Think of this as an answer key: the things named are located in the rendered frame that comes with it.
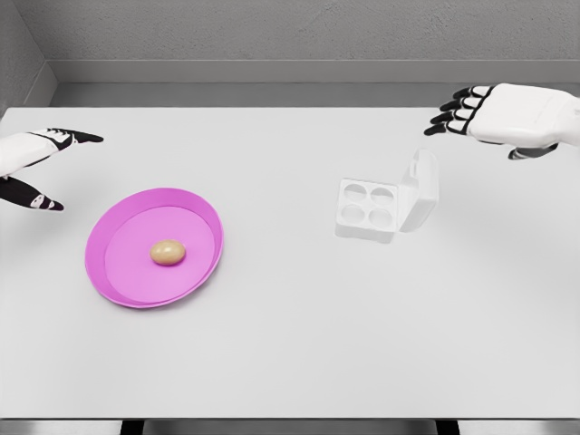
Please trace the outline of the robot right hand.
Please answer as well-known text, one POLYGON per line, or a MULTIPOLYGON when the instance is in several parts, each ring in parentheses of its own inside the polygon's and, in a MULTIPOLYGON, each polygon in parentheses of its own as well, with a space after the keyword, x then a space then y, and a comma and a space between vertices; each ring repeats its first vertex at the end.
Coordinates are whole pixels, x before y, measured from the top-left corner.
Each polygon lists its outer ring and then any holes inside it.
POLYGON ((580 150, 580 97, 556 89, 499 83, 455 92, 426 136, 452 133, 507 145, 510 160, 541 158, 561 144, 580 150))

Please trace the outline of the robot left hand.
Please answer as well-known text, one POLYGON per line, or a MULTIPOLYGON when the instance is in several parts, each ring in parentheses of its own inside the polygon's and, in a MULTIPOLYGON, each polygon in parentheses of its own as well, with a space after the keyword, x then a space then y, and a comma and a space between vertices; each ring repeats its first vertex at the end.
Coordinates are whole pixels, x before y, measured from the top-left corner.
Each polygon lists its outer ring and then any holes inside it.
POLYGON ((63 211, 62 203, 14 178, 13 174, 48 160, 72 145, 100 142, 103 137, 99 135, 62 128, 16 133, 0 139, 0 200, 22 208, 63 211))

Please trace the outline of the white egg box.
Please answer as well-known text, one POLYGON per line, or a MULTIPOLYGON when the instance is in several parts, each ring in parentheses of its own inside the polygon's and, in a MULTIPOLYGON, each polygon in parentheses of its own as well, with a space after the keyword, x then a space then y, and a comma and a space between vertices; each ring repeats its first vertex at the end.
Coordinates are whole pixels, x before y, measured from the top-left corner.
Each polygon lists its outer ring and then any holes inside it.
POLYGON ((418 230, 439 204, 439 165, 435 155, 417 150, 397 184, 342 179, 334 233, 389 244, 398 233, 418 230))

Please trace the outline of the tan egg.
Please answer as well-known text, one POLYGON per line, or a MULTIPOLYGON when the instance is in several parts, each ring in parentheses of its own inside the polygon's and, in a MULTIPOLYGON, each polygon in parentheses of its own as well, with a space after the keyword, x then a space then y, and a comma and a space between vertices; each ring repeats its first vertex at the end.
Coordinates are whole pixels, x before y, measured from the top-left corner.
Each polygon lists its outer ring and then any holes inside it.
POLYGON ((150 259, 160 266, 174 266, 186 255, 186 248, 174 239, 164 239, 150 248, 150 259))

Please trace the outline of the pink round plate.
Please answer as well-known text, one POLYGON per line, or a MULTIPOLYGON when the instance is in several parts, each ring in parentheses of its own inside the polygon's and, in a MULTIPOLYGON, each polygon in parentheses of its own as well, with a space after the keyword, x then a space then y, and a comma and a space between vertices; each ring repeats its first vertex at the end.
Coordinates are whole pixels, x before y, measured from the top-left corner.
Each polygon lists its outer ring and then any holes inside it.
POLYGON ((224 238, 220 215, 201 196, 179 188, 144 190, 112 206, 95 224, 86 243, 85 269, 96 291, 117 305, 168 305, 209 280, 224 238), (185 247, 175 265, 162 266, 150 257, 150 249, 166 239, 185 247))

